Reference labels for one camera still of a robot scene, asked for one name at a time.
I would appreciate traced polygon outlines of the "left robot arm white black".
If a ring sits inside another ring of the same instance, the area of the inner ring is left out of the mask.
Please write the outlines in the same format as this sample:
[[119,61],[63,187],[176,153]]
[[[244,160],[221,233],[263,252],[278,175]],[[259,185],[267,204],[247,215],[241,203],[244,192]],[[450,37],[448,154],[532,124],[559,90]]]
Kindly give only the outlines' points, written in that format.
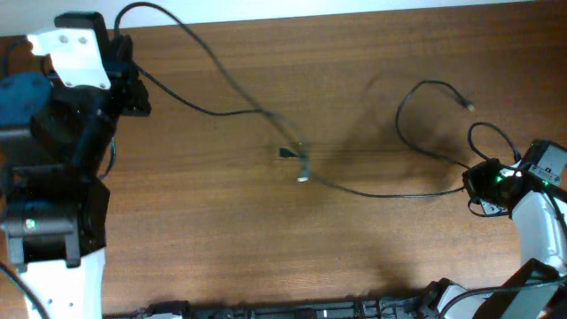
[[35,72],[1,81],[1,229],[13,282],[30,316],[99,318],[110,191],[104,156],[121,116],[151,112],[132,59],[116,36],[102,67],[108,84],[71,87]]

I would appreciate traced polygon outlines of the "black USB cable thick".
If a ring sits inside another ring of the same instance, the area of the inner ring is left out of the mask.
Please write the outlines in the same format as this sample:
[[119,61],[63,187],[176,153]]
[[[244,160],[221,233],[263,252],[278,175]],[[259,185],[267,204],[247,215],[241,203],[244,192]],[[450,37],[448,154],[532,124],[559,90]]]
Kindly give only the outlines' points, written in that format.
[[165,91],[170,97],[173,97],[177,101],[181,102],[184,105],[189,106],[190,108],[198,112],[215,117],[229,117],[229,116],[237,116],[244,114],[261,115],[266,119],[266,121],[269,122],[270,125],[272,125],[282,135],[282,137],[287,141],[287,144],[289,145],[291,152],[298,159],[299,162],[299,176],[297,178],[298,182],[299,183],[307,182],[311,177],[311,168],[309,164],[307,150],[305,149],[304,143],[302,143],[298,138],[295,138],[289,131],[285,129],[284,122],[286,121],[290,122],[290,121],[285,117],[283,117],[282,114],[269,111],[267,108],[262,106],[260,102],[257,101],[250,93],[248,93],[229,73],[229,71],[225,68],[222,62],[214,54],[213,50],[208,46],[208,44],[205,41],[203,41],[193,30],[191,30],[187,24],[184,24],[180,19],[178,19],[172,12],[168,11],[162,6],[149,2],[134,2],[132,4],[127,4],[124,8],[122,8],[119,11],[119,13],[116,15],[116,18],[114,19],[113,22],[114,37],[118,38],[120,36],[120,23],[122,18],[125,16],[125,14],[138,7],[152,8],[154,10],[162,12],[163,14],[168,16],[172,21],[174,21],[178,27],[180,27],[189,37],[191,37],[205,51],[205,53],[212,60],[215,67],[222,75],[224,80],[227,82],[227,84],[249,104],[251,109],[230,111],[224,113],[218,113],[218,112],[206,110],[205,108],[192,104],[191,102],[187,101],[186,99],[182,98],[181,96],[173,92],[168,86],[160,82],[149,72],[145,71],[136,62],[133,63],[135,69],[141,75],[143,75],[148,80],[150,80],[153,84],[155,84],[160,89]]

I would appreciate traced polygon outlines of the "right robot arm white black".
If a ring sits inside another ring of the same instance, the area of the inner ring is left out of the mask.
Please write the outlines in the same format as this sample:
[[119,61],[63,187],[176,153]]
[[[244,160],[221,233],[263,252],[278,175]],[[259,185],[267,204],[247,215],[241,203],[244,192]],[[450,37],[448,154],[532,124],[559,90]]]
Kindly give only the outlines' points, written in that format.
[[519,236],[522,267],[487,288],[475,318],[535,318],[566,285],[566,148],[534,140],[511,166],[487,159],[462,174],[470,203],[485,217],[508,217]]

